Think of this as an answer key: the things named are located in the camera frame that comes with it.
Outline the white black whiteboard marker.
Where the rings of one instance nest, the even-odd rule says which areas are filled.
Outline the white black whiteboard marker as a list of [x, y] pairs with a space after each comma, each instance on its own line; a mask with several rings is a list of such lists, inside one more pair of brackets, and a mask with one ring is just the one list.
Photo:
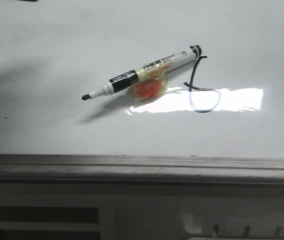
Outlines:
[[201, 55], [201, 47], [199, 45], [191, 45], [182, 51], [112, 77], [103, 83], [100, 88], [83, 95], [81, 99], [86, 101], [100, 96], [113, 95], [134, 84], [139, 84], [154, 77], [158, 77], [167, 71], [176, 69], [191, 61], [195, 61]]

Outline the white whiteboard with aluminium frame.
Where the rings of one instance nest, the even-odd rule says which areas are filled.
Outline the white whiteboard with aluminium frame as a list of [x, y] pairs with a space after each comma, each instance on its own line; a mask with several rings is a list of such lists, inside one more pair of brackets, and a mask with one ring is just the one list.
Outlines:
[[[211, 91], [82, 100], [191, 45]], [[0, 0], [0, 179], [284, 184], [284, 0]]]

